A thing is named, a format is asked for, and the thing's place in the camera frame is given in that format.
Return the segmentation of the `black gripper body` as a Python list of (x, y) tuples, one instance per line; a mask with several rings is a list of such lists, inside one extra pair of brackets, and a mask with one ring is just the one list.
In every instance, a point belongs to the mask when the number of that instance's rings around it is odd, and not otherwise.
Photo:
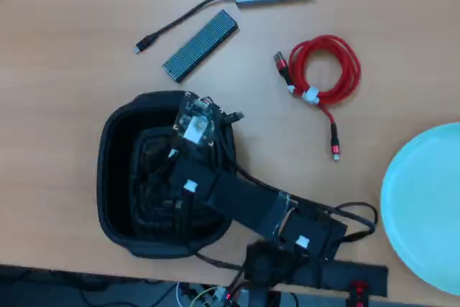
[(209, 168), (220, 166), (220, 154), (214, 146), (200, 147), (190, 142), (178, 142), (175, 145), (179, 153), (193, 162), (198, 162)]

